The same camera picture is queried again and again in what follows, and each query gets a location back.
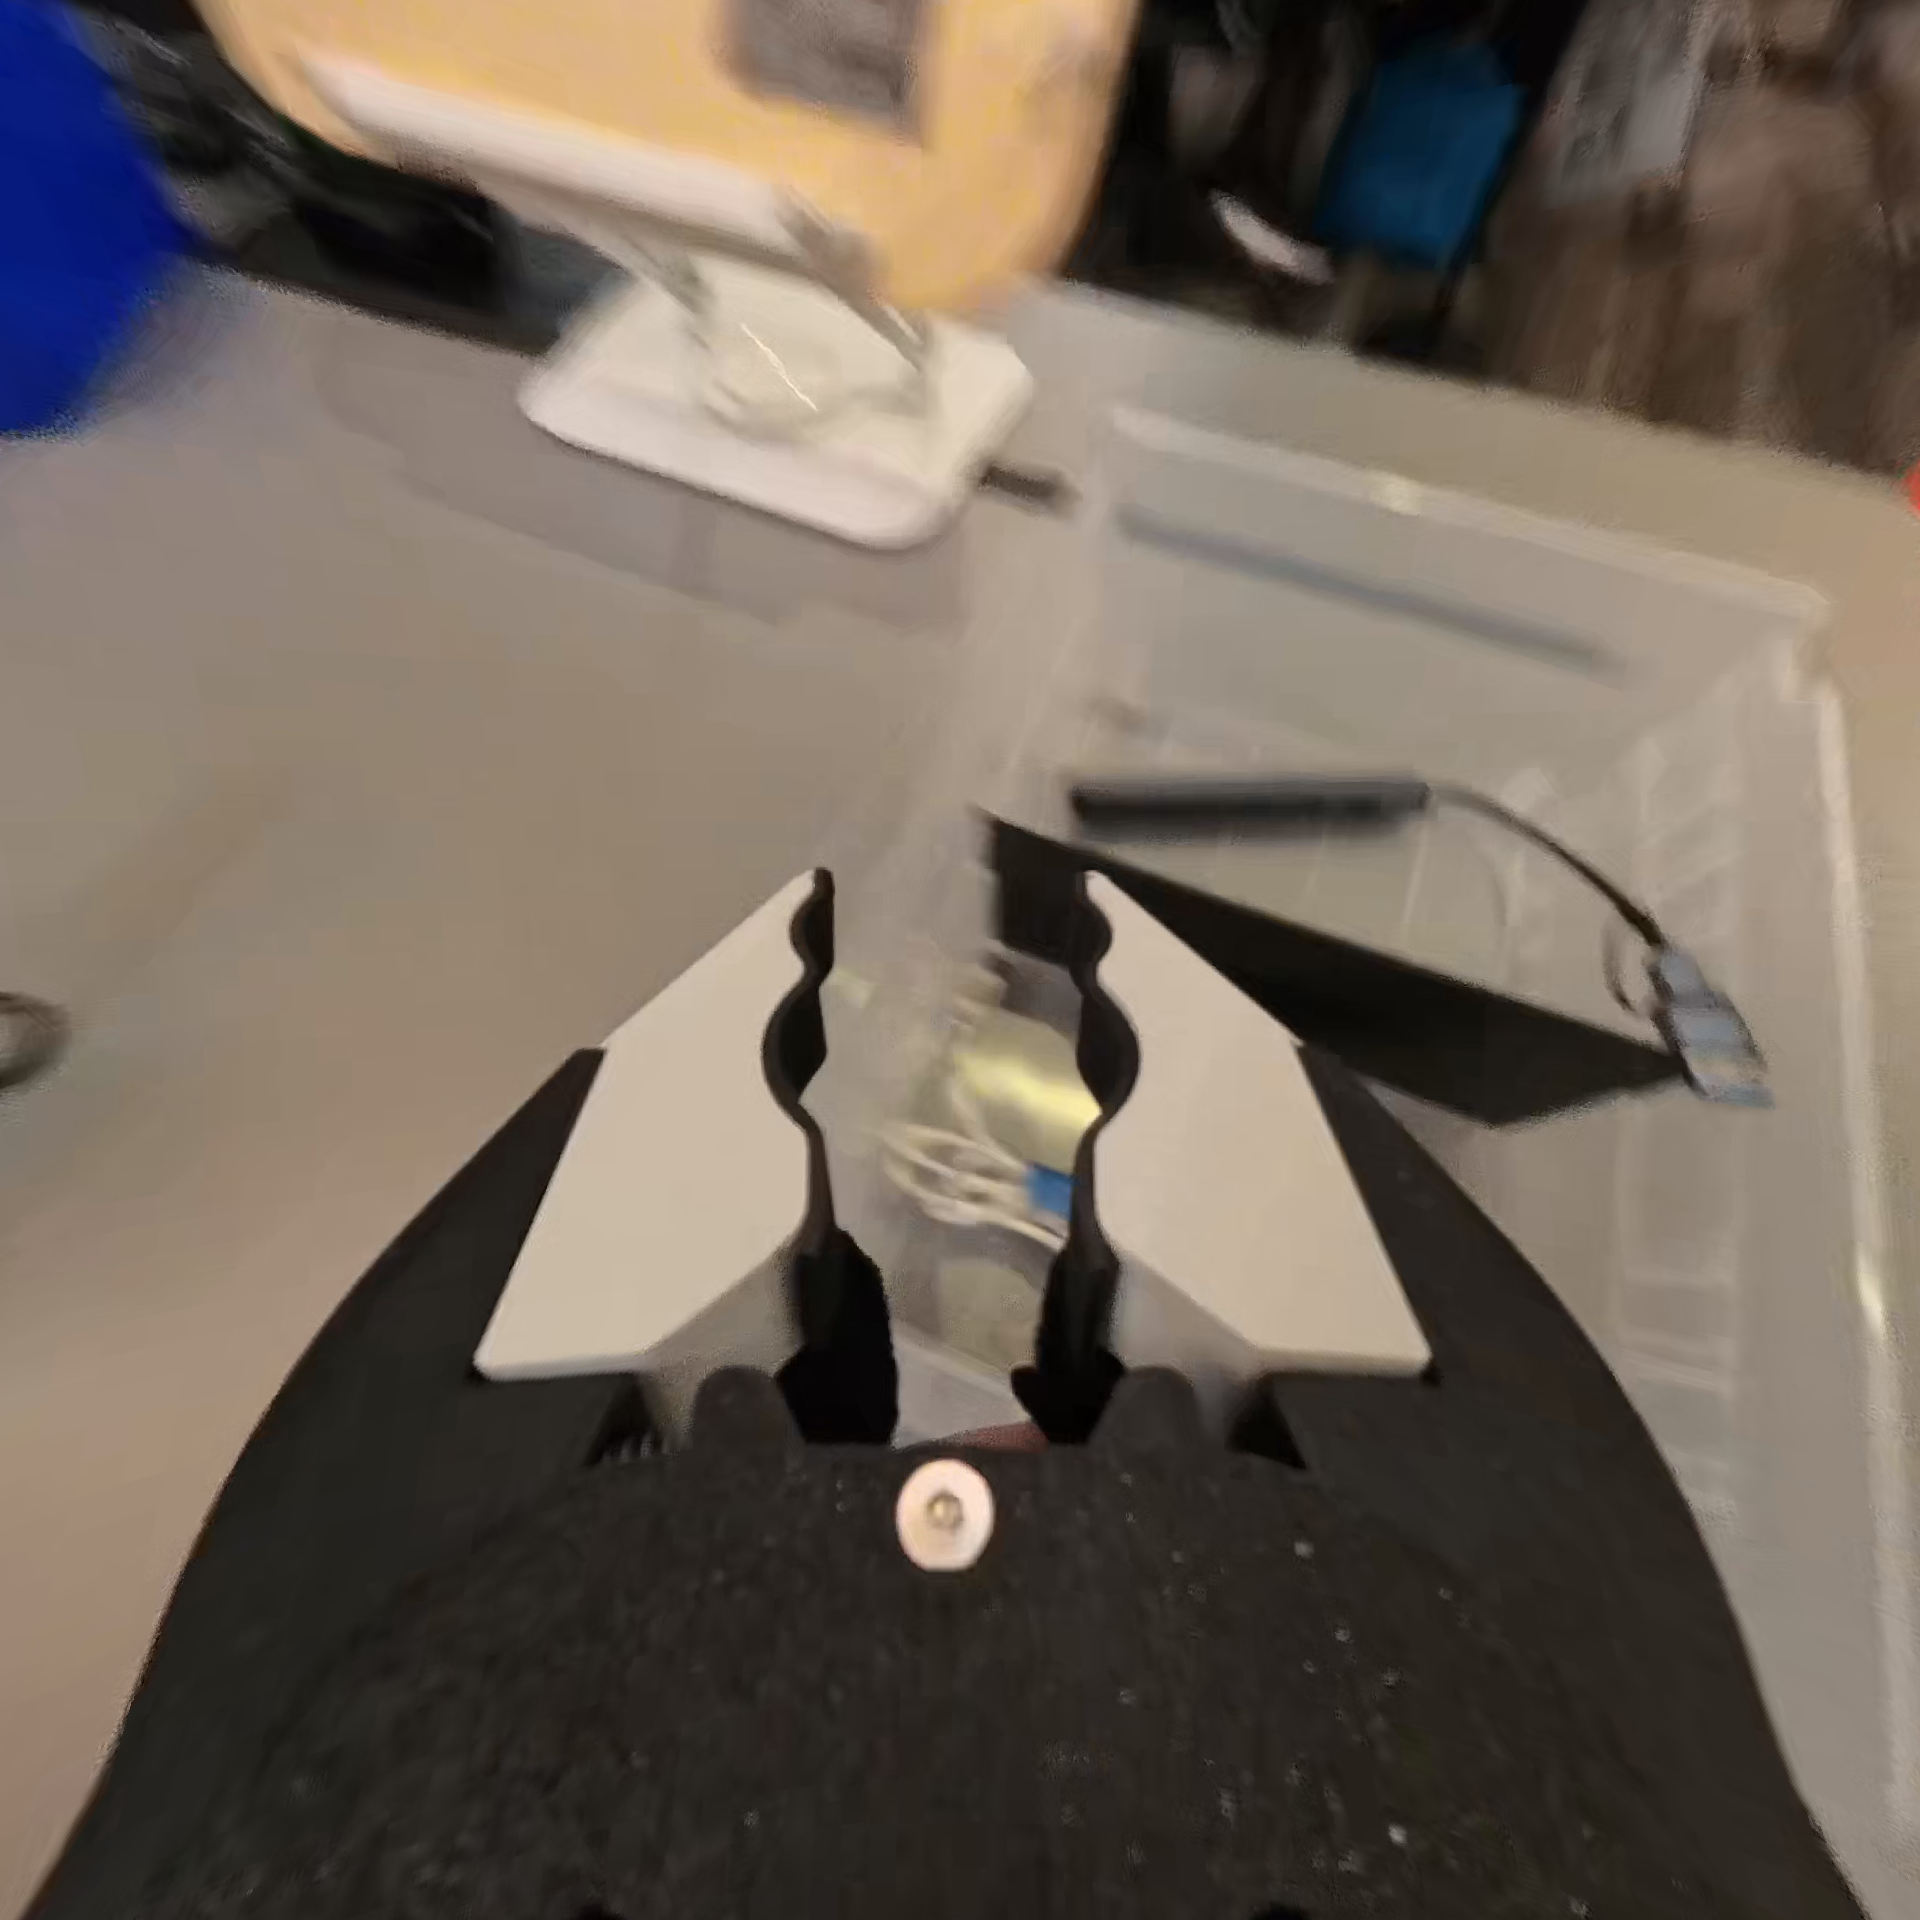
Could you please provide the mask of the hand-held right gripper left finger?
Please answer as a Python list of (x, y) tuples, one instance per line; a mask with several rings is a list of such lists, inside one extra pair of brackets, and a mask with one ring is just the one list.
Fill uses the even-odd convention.
[(616, 1029), (470, 1364), (626, 1379), (686, 1420), (730, 1368), (801, 1352), (790, 1280), (832, 1228), (802, 1096), (825, 1060), (832, 877), (770, 895)]

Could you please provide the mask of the blue plastic bin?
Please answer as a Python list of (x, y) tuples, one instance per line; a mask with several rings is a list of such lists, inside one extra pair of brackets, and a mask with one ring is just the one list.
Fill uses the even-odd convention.
[(66, 5), (3, 5), (3, 433), (81, 424), (192, 250), (145, 129)]

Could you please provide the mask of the grey usb hub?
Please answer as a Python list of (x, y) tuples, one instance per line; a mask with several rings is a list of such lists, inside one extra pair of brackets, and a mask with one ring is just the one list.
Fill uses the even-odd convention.
[(1388, 826), (1425, 815), (1411, 776), (1102, 776), (1067, 785), (1072, 816), (1102, 833)]

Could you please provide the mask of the black divider panel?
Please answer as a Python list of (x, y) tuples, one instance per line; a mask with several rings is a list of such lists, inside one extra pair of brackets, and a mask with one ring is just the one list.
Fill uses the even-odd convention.
[(1298, 1040), (1449, 1114), (1506, 1128), (1675, 1085), (1682, 1076), (1658, 1040), (1629, 1040), (1267, 917), (992, 812), (978, 826), (1000, 884), (1002, 944), (1067, 968), (1080, 881), (1102, 876)]

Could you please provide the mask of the white usb cable blue tape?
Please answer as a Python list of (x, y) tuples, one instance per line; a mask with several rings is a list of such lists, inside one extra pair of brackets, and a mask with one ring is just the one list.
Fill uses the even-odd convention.
[(995, 1140), (902, 1122), (880, 1136), (880, 1170), (925, 1218), (947, 1228), (1002, 1233), (1052, 1253), (1067, 1241), (1072, 1176)]

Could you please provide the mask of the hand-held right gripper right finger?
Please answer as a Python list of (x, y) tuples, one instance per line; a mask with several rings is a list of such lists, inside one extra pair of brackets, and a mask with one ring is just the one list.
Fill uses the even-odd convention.
[(1102, 1347), (1180, 1373), (1209, 1420), (1272, 1376), (1417, 1381), (1434, 1352), (1301, 1043), (1116, 881), (1088, 877), (1094, 996), (1134, 1051), (1102, 1098), (1092, 1223), (1117, 1260)]

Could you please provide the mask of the wooden book stand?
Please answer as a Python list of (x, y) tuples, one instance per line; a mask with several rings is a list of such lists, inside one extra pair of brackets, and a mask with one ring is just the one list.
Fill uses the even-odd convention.
[(542, 433), (868, 549), (1025, 419), (996, 322), (1088, 213), (1138, 10), (200, 5), (299, 132), (616, 267), (520, 391)]

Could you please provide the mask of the grey perforated panel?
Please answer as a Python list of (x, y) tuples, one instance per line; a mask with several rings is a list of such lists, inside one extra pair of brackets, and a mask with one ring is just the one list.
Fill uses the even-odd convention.
[(1713, 5), (1588, 3), (1539, 129), (1542, 200), (1582, 204), (1670, 183), (1690, 156)]

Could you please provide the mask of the clear plastic bin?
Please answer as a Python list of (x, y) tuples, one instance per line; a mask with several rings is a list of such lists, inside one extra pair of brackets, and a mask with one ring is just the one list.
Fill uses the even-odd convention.
[(1756, 1031), (1769, 1107), (1661, 1085), (1485, 1124), (1390, 1089), (1572, 1309), (1713, 1549), (1786, 1761), (1874, 1916), (1915, 1916), (1915, 1307), (1888, 1273), (1838, 602), (1185, 424), (1094, 440), (1066, 687), (986, 809), (1483, 991), (1664, 1040), (1648, 953), (1470, 803), (1102, 833), (1074, 778), (1467, 786), (1643, 905)]

